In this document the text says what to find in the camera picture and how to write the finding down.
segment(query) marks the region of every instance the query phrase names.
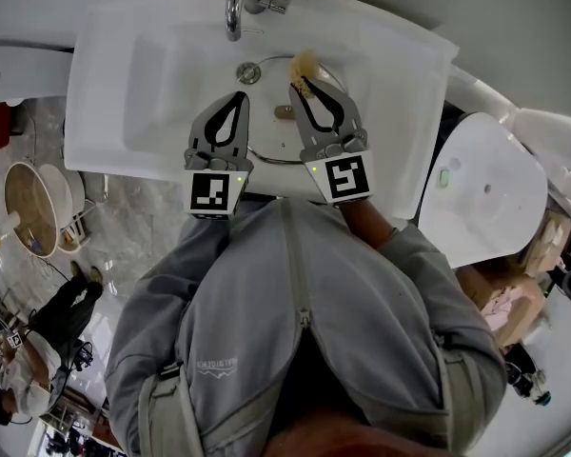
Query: sponge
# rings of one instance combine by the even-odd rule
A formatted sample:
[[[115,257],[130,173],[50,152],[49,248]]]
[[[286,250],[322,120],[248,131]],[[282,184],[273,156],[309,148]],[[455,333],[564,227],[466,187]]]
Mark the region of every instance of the sponge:
[[[319,71],[320,64],[314,50],[304,50],[299,52],[292,58],[292,62],[289,65],[289,79],[292,82],[292,85],[294,85],[307,100],[309,98],[313,98],[315,95],[306,85],[305,80],[303,80],[303,76],[306,78],[317,79]]]

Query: sink basin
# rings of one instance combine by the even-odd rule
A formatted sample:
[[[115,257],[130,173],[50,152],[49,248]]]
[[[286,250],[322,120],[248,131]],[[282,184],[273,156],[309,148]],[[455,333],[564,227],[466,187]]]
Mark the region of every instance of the sink basin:
[[[250,99],[249,145],[296,161],[288,106],[289,58],[315,50],[355,100],[375,155],[375,205],[411,218],[436,141],[457,48],[400,17],[353,0],[292,0],[284,15],[244,12],[240,41],[226,39],[226,0],[89,0],[69,79],[65,160],[69,169],[180,181],[190,125],[235,90]],[[259,63],[260,79],[236,70]],[[317,100],[320,122],[330,116]],[[254,163],[248,191],[321,201],[303,166]]]
[[[457,268],[524,248],[546,200],[540,164],[497,120],[474,113],[455,127],[436,159],[419,229]]]

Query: marble floor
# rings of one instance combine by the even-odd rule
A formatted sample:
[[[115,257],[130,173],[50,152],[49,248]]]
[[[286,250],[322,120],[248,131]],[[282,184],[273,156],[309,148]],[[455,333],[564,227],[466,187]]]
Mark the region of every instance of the marble floor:
[[[0,220],[6,216],[4,180],[15,161],[63,165],[65,98],[27,100],[17,109],[15,126],[24,133],[10,138],[0,149]],[[24,320],[43,306],[69,278],[69,261],[83,269],[98,267],[105,292],[98,301],[84,338],[93,343],[91,368],[70,376],[69,385],[101,405],[105,397],[103,373],[120,311],[133,284],[174,246],[186,216],[179,184],[122,176],[83,173],[88,199],[97,208],[85,217],[89,242],[78,253],[57,250],[50,258],[54,268],[29,255],[9,235],[0,245],[0,295]]]

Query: drain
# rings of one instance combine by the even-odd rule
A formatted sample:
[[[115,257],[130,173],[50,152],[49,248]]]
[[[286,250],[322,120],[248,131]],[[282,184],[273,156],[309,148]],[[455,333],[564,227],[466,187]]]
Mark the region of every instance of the drain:
[[[256,63],[242,63],[237,67],[237,81],[244,85],[253,85],[260,79],[260,67]]]

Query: cardboard box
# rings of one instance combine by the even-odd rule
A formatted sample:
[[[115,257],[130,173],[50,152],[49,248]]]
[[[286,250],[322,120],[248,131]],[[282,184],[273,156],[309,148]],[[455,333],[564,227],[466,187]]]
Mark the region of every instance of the cardboard box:
[[[569,235],[571,219],[561,213],[547,210],[535,237],[516,256],[515,262],[529,276],[554,269],[561,257]]]
[[[495,332],[500,347],[519,342],[545,303],[543,291],[537,282],[527,274],[512,269],[503,259],[459,268],[457,279],[463,292],[479,310],[507,288],[522,289],[524,296],[514,302],[507,323]]]

